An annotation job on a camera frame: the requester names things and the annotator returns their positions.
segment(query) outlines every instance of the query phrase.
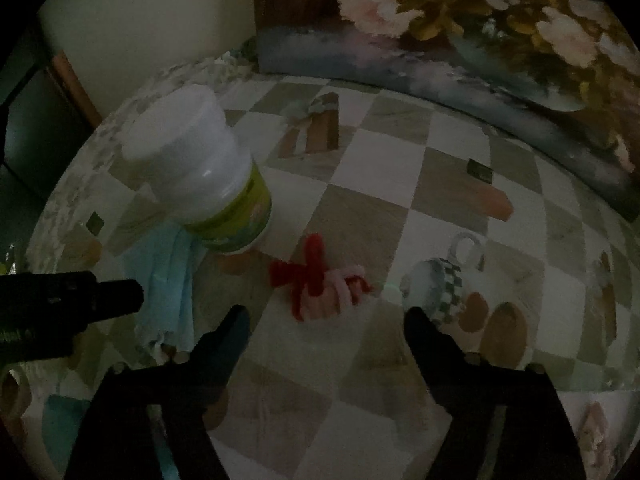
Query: jar label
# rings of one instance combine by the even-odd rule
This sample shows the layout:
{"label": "jar label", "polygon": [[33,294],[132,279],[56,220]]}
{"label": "jar label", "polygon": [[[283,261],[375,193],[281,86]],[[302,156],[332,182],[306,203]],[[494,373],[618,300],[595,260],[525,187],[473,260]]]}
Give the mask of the jar label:
{"label": "jar label", "polygon": [[217,253],[234,253],[264,231],[270,216],[271,194],[254,163],[249,181],[231,204],[207,220],[185,225],[185,229]]}

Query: floral painting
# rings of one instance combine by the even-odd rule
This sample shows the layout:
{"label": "floral painting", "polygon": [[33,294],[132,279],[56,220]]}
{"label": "floral painting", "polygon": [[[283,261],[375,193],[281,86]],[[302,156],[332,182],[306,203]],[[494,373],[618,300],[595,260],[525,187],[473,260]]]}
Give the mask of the floral painting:
{"label": "floral painting", "polygon": [[265,72],[405,92],[507,130],[640,212],[640,52],[601,0],[255,0]]}

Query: white plastic jar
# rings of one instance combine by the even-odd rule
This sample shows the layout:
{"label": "white plastic jar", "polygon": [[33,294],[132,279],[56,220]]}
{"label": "white plastic jar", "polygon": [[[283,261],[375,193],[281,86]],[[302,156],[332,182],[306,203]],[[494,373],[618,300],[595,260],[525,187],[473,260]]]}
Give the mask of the white plastic jar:
{"label": "white plastic jar", "polygon": [[217,253],[241,253],[267,228],[269,190],[207,86],[185,86],[156,101],[123,138],[122,155],[169,215]]}

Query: wall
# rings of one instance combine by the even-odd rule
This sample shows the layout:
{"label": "wall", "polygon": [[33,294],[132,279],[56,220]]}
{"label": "wall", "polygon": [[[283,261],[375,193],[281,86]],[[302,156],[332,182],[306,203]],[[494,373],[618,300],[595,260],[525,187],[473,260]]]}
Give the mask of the wall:
{"label": "wall", "polygon": [[159,68],[255,33],[253,0],[47,0],[40,20],[104,116]]}

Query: table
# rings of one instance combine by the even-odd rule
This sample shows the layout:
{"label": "table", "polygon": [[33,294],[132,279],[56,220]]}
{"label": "table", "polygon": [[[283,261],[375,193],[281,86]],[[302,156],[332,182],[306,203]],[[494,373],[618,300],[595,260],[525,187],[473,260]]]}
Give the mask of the table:
{"label": "table", "polygon": [[[399,287],[415,263],[446,258],[461,232],[484,245],[482,271],[470,278],[474,290],[491,311],[509,302],[526,327],[518,368],[542,363],[559,390],[638,384],[639,241],[575,177],[513,137],[437,104],[349,82],[260,75],[229,58],[164,70],[104,121],[36,226],[27,254],[34,272],[91,268],[100,280],[122,276],[117,256],[164,213],[122,159],[120,136],[153,101],[190,83],[218,93],[274,202],[270,231],[244,273],[225,273],[208,254],[194,277],[196,336],[215,328],[232,304],[252,316],[254,334],[229,384],[227,416],[212,432],[231,478],[424,475],[450,419],[402,339]],[[339,98],[339,149],[281,158],[287,105],[330,92]],[[470,158],[492,168],[493,188],[513,205],[507,221],[491,216],[483,195],[489,185],[467,174]],[[339,318],[300,324],[286,291],[270,288],[268,265],[299,258],[312,232],[322,233],[332,266],[365,266],[375,291]],[[617,337],[608,348],[590,300],[592,267],[603,251],[616,298]],[[91,325],[73,357],[34,364],[31,373],[46,378],[36,396],[90,398],[115,362],[152,365],[133,329],[131,316]],[[469,334],[456,323],[443,330],[465,350],[482,345],[482,330]]]}

